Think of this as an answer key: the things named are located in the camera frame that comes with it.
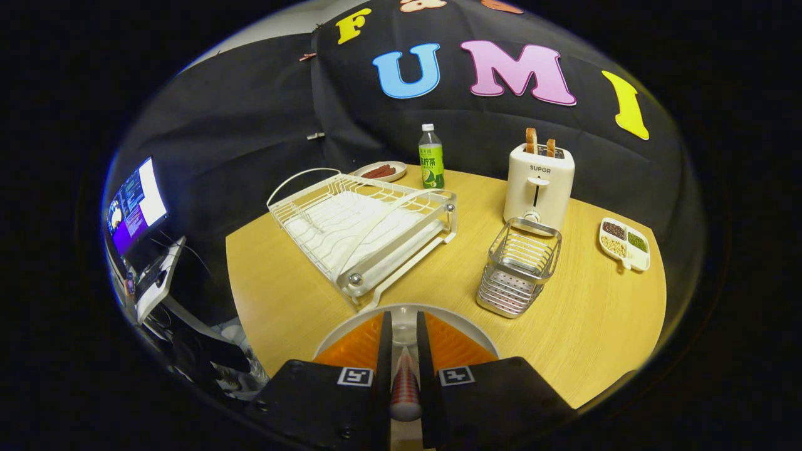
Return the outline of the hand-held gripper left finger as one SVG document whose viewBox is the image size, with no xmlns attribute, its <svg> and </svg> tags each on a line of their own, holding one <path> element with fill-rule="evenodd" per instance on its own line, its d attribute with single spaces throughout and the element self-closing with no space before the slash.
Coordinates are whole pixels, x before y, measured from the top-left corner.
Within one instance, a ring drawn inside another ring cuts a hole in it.
<svg viewBox="0 0 802 451">
<path fill-rule="evenodd" d="M 392 448 L 392 314 L 379 319 L 375 368 L 288 360 L 244 416 L 289 450 Z"/>
</svg>

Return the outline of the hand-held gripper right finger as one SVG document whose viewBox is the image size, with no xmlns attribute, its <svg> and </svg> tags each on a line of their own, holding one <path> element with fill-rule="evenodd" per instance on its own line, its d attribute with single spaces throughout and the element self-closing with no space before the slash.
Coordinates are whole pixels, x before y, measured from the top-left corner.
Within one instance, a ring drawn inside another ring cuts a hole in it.
<svg viewBox="0 0 802 451">
<path fill-rule="evenodd" d="M 522 449 L 578 416 L 522 357 L 438 368 L 423 311 L 417 343 L 423 448 Z"/>
</svg>

